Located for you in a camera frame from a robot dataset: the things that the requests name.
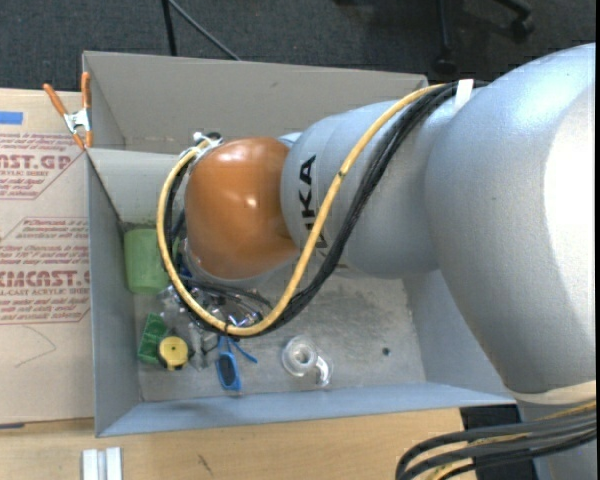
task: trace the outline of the yellow cable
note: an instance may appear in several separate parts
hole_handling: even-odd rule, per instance
[[[356,145],[351,149],[347,157],[345,158],[340,170],[336,174],[325,195],[324,201],[320,207],[320,211],[316,217],[315,223],[311,232],[309,233],[309,237],[307,238],[307,242],[300,254],[300,258],[298,259],[298,263],[293,271],[293,275],[291,279],[287,283],[287,286],[280,297],[276,306],[271,310],[271,312],[265,316],[260,322],[251,325],[249,327],[237,327],[234,325],[227,325],[226,322],[220,320],[213,315],[211,315],[207,310],[205,310],[198,302],[193,298],[193,296],[189,293],[187,288],[184,286],[182,281],[180,280],[180,276],[175,270],[173,266],[173,262],[171,261],[171,255],[167,248],[167,242],[164,235],[163,230],[163,222],[164,216],[166,212],[166,204],[169,196],[169,192],[171,190],[171,186],[177,176],[177,173],[180,172],[185,165],[192,159],[194,159],[199,153],[200,149],[193,148],[187,154],[185,154],[175,165],[175,167],[171,170],[165,183],[162,187],[162,191],[160,193],[160,197],[158,199],[158,211],[156,215],[156,229],[158,234],[158,248],[160,249],[160,255],[162,256],[162,261],[164,262],[167,273],[169,274],[169,278],[173,283],[178,295],[182,298],[183,301],[187,303],[187,305],[193,309],[196,314],[204,320],[207,324],[215,327],[219,331],[227,332],[229,334],[233,334],[235,336],[253,336],[262,331],[268,329],[271,325],[273,325],[276,320],[280,317],[284,309],[287,307],[289,300],[293,297],[298,284],[302,279],[302,276],[307,268],[307,265],[311,259],[311,254],[315,248],[315,244],[320,236],[320,232],[324,226],[325,221],[327,220],[327,216],[331,209],[331,205],[336,197],[336,194],[340,190],[340,186],[342,182],[356,162],[364,148],[371,141],[373,136],[384,126],[389,119],[391,119],[395,114],[397,114],[400,110],[402,110],[407,105],[413,103],[415,100],[426,94],[427,92],[440,87],[439,85],[432,85],[429,87],[425,87],[422,89],[418,89],[417,91],[412,92],[411,94],[405,96],[400,101],[394,103],[388,110],[386,110],[376,121],[369,127],[369,129],[360,137]]]

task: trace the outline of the black cable bundle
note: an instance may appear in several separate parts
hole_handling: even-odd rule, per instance
[[[428,478],[447,480],[467,471],[559,453],[591,442],[596,437],[597,416],[594,401],[529,423],[465,430],[428,439],[411,448],[400,458],[395,478],[412,480],[433,470]],[[410,467],[423,453],[440,446],[463,442],[467,443],[464,448],[442,453]],[[467,459],[479,459],[480,462],[458,464]]]

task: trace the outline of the black wire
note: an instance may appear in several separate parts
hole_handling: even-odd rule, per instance
[[[173,57],[178,56],[176,48],[176,37],[173,32],[173,23],[171,22],[171,13],[169,12],[169,0],[160,0],[162,4],[162,14],[164,14],[164,24],[167,28],[167,37],[169,39],[169,51]]]
[[[181,210],[180,213],[178,214],[178,218],[176,219],[176,223],[173,225],[173,228],[171,228],[171,236],[172,237],[177,237],[178,234],[180,233],[180,230],[182,229],[182,226],[184,225],[185,222],[185,213],[184,210]]]
[[[497,427],[480,427],[471,430],[451,432],[442,436],[433,437],[413,446],[405,454],[402,455],[396,466],[396,477],[399,477],[400,474],[402,474],[403,471],[407,468],[409,463],[412,462],[418,455],[421,455],[424,452],[433,450],[434,448],[438,448],[440,446],[457,444],[464,441],[470,442],[475,441],[477,439],[500,437],[508,434],[522,434],[534,432],[550,435],[551,433],[559,431],[568,432],[572,430],[572,427],[578,427],[595,422],[595,413],[595,409],[590,409],[583,413],[564,416],[561,418],[551,418],[526,423],[512,423],[509,425],[499,425]]]
[[[167,0],[171,6],[182,16],[182,18],[189,23],[191,26],[196,28],[198,32],[200,32],[204,37],[206,37],[209,41],[211,41],[214,45],[216,45],[220,50],[226,53],[229,57],[234,60],[242,60],[235,53],[233,53],[229,48],[227,48],[224,44],[222,44],[218,39],[216,39],[210,32],[208,32],[202,25],[200,25],[196,20],[194,20],[191,16],[189,16],[186,11],[180,7],[180,5],[175,0]]]
[[[181,275],[180,279],[182,279],[183,281],[186,281],[192,288],[199,288],[200,290],[203,290],[203,291],[215,292],[219,295],[230,296],[231,298],[238,299],[238,301],[240,300],[240,297],[244,297],[247,299],[251,299],[254,302],[257,302],[258,304],[263,304],[263,305],[267,306],[269,309],[271,309],[271,303],[267,299],[262,297],[261,295],[258,295],[257,293],[252,293],[247,290],[243,290],[241,288],[235,288],[235,287],[228,289],[224,286],[218,286],[213,283],[201,282],[201,281],[198,281],[197,279],[194,279],[193,277],[188,277],[188,276]]]
[[[575,448],[576,446],[581,446],[590,441],[593,441],[597,437],[597,430],[591,430],[585,432],[581,435],[576,435],[574,437],[570,437],[564,439],[560,443],[552,444],[548,446],[543,446],[535,449],[524,449],[515,452],[505,452],[505,453],[494,453],[490,457],[484,457],[481,460],[479,465],[474,465],[473,469],[476,468],[489,468],[494,466],[502,466],[506,464],[512,464],[514,462],[520,462],[523,460],[531,460],[538,457],[543,457],[546,455],[553,455],[555,453],[563,452],[566,450],[570,450]],[[454,454],[452,457],[451,454],[443,454],[433,459],[424,461],[419,463],[417,466],[412,468],[411,470],[405,471],[402,475],[396,477],[397,480],[413,480],[418,475],[428,471],[429,469],[443,467],[458,460],[464,460],[467,458],[471,458],[471,456],[458,456],[458,454]],[[459,474],[458,472],[452,472],[451,476],[455,474]]]

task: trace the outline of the wire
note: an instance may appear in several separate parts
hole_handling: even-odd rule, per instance
[[[298,284],[300,283],[302,276],[307,268],[309,260],[313,254],[313,250],[315,248],[315,244],[320,236],[322,228],[324,227],[324,223],[327,219],[329,211],[331,209],[331,205],[340,190],[342,182],[344,181],[347,173],[354,165],[364,148],[371,141],[371,139],[375,136],[375,134],[384,126],[395,114],[404,109],[407,105],[417,101],[420,97],[431,92],[437,88],[439,85],[434,85],[430,87],[425,87],[423,89],[419,89],[411,94],[405,96],[395,104],[393,104],[388,110],[386,110],[363,134],[363,136],[358,140],[353,149],[349,152],[344,162],[342,163],[338,173],[334,177],[329,190],[327,191],[322,206],[318,212],[318,215],[315,220],[315,224],[309,233],[309,237],[305,243],[305,246],[302,250],[300,258],[296,264],[296,267],[293,271],[291,279],[287,283],[287,286],[280,297],[280,300],[276,304],[276,306],[272,309],[272,311],[267,314],[262,321],[255,323],[249,327],[236,327],[233,325],[227,325],[226,322],[214,317],[209,314],[203,307],[201,307],[197,301],[191,296],[191,294],[186,290],[186,287],[182,283],[182,280],[179,278],[178,273],[176,272],[173,262],[171,261],[170,248],[167,246],[167,240],[165,237],[165,228],[166,224],[170,222],[170,215],[167,215],[167,202],[169,200],[169,196],[171,194],[171,186],[174,181],[181,176],[184,168],[191,162],[194,158],[198,156],[200,153],[200,148],[192,148],[188,151],[182,158],[179,159],[177,164],[173,167],[173,169],[167,175],[167,179],[162,187],[162,191],[160,193],[160,197],[158,199],[158,209],[156,214],[156,230],[158,235],[158,247],[160,249],[160,254],[162,257],[162,261],[164,262],[165,269],[171,279],[171,282],[182,298],[182,300],[194,311],[201,320],[206,322],[207,324],[215,327],[218,331],[222,331],[223,333],[231,334],[234,336],[255,336],[259,333],[268,329],[271,325],[273,325],[284,310],[287,307],[288,302],[293,296]]]
[[[205,36],[209,41],[211,41],[214,45],[216,45],[220,50],[226,53],[233,60],[242,60],[235,53],[233,53],[227,46],[222,44],[218,39],[216,39],[210,32],[208,32],[200,23],[194,20],[191,16],[187,14],[187,12],[176,2],[175,0],[167,0],[171,6],[184,18],[184,20],[189,23],[191,26],[196,28],[198,32],[200,32],[203,36]]]
[[[575,448],[576,446],[581,446],[583,444],[591,442],[594,439],[596,439],[596,437],[597,437],[597,430],[594,429],[594,430],[590,430],[588,432],[584,432],[579,435],[575,435],[573,437],[564,439],[558,443],[534,448],[533,450],[532,449],[524,449],[524,450],[515,451],[515,452],[494,453],[489,457],[485,457],[483,459],[483,462],[479,465],[473,464],[472,467],[462,466],[461,468],[458,468],[449,473],[446,473],[442,477],[436,478],[434,476],[434,478],[436,478],[436,480],[442,480],[442,479],[451,478],[452,476],[458,475],[461,472],[470,471],[472,469],[482,469],[482,468],[489,468],[489,467],[494,467],[494,466],[503,466],[503,465],[507,465],[507,464],[512,464],[514,462],[520,462],[523,460],[531,460],[531,459],[535,459],[538,457],[544,457],[546,455],[553,455],[555,453],[563,452],[563,451]],[[442,468],[442,467],[446,467],[446,466],[452,466],[455,462],[457,462],[457,459],[454,459],[451,461],[448,461],[445,459],[446,459],[446,457],[443,457],[443,455],[440,455],[439,457],[436,457],[435,459],[426,461],[424,463],[420,463],[420,464],[418,464],[417,467],[413,468],[412,470],[405,471],[405,473],[403,473],[401,476],[397,477],[397,479],[398,480],[413,480],[418,475],[422,474],[423,472],[427,471],[428,469],[432,469],[434,467]]]
[[[442,480],[470,469],[491,467],[566,450],[595,438],[596,401],[560,411],[528,423],[453,432],[423,441],[407,451],[396,467],[396,479],[408,480],[436,468],[427,480]],[[464,448],[440,454],[409,468],[419,455],[434,448],[469,442]],[[480,459],[474,465],[459,464]]]

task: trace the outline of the metal clip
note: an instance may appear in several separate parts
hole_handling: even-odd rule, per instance
[[[91,130],[91,77],[89,73],[86,71],[82,73],[82,78],[80,80],[82,108],[72,114],[67,111],[62,100],[60,100],[60,97],[50,84],[44,84],[42,88],[49,95],[51,103],[64,119],[75,143],[80,149],[84,149],[85,147],[90,148],[93,144],[93,131]],[[85,129],[86,133],[84,139],[78,135],[79,127]]]

